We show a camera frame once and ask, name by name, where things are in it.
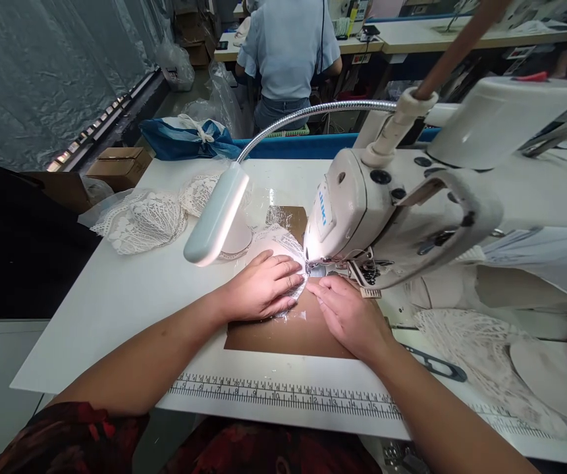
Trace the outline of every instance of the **sewing machine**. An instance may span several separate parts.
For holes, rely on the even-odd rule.
[[[567,189],[567,161],[516,151],[566,110],[567,81],[484,79],[460,107],[432,106],[426,122],[444,128],[426,149],[394,149],[383,162],[367,155],[394,124],[371,112],[319,184],[304,237],[308,267],[336,263],[369,292],[450,263],[492,235],[567,227],[567,192],[554,192]]]

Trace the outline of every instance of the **ruler markings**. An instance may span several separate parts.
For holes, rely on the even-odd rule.
[[[169,393],[403,421],[402,414],[391,396],[380,392],[183,373],[169,389]],[[514,417],[503,407],[487,404],[469,404],[469,407],[499,433],[551,438]]]

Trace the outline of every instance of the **person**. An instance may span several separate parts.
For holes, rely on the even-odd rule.
[[[0,473],[131,471],[147,412],[189,361],[229,321],[292,307],[285,293],[301,283],[299,269],[265,251],[220,288],[126,341],[33,416],[1,454]],[[393,338],[377,306],[347,280],[326,276],[306,288],[333,336],[386,386],[433,472],[537,472]],[[208,417],[163,472],[381,471],[352,434]]]
[[[255,10],[263,5],[265,0],[242,0],[244,18],[248,18]]]
[[[261,81],[255,126],[264,129],[281,117],[310,106],[315,74],[338,76],[340,48],[327,0],[261,2],[250,16],[250,29],[237,56],[235,75]],[[282,127],[295,130],[308,118]]]

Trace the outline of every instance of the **gray curtain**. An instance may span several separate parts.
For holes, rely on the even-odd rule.
[[[155,68],[165,0],[0,1],[0,165],[42,170]]]

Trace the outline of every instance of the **white table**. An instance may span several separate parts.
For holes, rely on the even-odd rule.
[[[329,168],[330,163],[328,160],[264,159],[247,160],[244,167],[255,188],[274,189],[272,194],[262,193],[263,196],[273,196],[270,203],[303,205],[309,210],[317,177]],[[210,165],[210,160],[154,160],[139,187],[178,190],[196,171]],[[125,340],[231,278],[236,263],[199,268],[184,260],[182,250],[193,225],[194,222],[190,222],[186,232],[171,245],[140,255],[117,255],[108,242],[102,241],[11,387],[59,393]],[[380,305],[383,312],[390,315],[393,325],[404,325],[410,318],[408,311],[398,311],[399,307],[407,307],[401,290],[386,292]],[[398,329],[394,333],[399,341],[438,355],[418,331]],[[324,387],[340,386],[336,385],[339,379],[346,377],[347,386],[354,387],[351,390],[376,394],[384,391],[377,378],[360,361],[229,351],[224,349],[225,338],[225,330],[218,332],[185,372],[203,377],[223,375],[228,378],[229,384],[230,381],[243,384],[243,381],[252,378],[262,382],[265,379],[268,383],[293,381],[299,386],[312,384]],[[473,407],[487,406],[487,402],[469,384],[446,379],[441,381],[465,403]],[[180,393],[168,394],[160,401],[159,407],[368,435],[408,436],[399,419],[367,419],[293,408],[273,409],[268,404],[248,407],[236,400],[199,398]],[[512,430],[501,434],[527,456],[567,462],[567,441],[530,436],[522,429],[520,433]]]
[[[220,63],[229,63],[232,61],[237,61],[237,55],[239,54],[239,46],[235,46],[232,42],[235,39],[234,32],[222,33],[219,41],[228,41],[229,48],[220,51],[215,50],[215,60]],[[377,53],[382,50],[383,43],[381,41],[374,41],[369,43],[367,48],[367,43],[360,42],[357,38],[352,36],[349,39],[339,39],[338,47],[340,48],[341,55],[359,54],[359,53]]]
[[[452,29],[465,26],[471,17],[457,18]],[[379,37],[384,43],[384,54],[410,54],[445,51],[456,38],[456,34],[442,34],[433,28],[447,26],[449,18],[433,18],[429,20],[407,20],[385,23],[374,23],[380,30]],[[550,21],[548,25],[566,25]],[[549,31],[540,33],[518,33],[510,31],[487,32],[474,49],[490,49],[500,47],[517,47],[546,43],[562,43],[567,41],[567,31]]]
[[[244,18],[244,8],[242,7],[241,3],[238,3],[237,5],[235,5],[235,10],[232,11],[232,15],[233,15],[233,17],[237,18],[238,20],[241,20],[242,18]]]
[[[463,16],[456,20],[452,28],[465,26],[470,17]],[[442,34],[432,28],[447,26],[449,18],[433,18],[428,20],[401,20],[394,22],[373,23],[378,30],[379,42],[369,44],[369,53],[382,51],[386,55],[430,53],[445,51],[456,38],[456,34]],[[564,26],[565,23],[550,21],[548,25]],[[226,51],[216,51],[215,59],[221,62],[236,61],[239,47],[232,44],[234,33],[224,33],[220,41],[228,41]],[[529,46],[567,41],[567,30],[539,33],[517,33],[509,31],[487,32],[474,49],[491,49],[500,47]],[[366,49],[366,43],[356,38],[338,41],[340,54],[359,54]]]

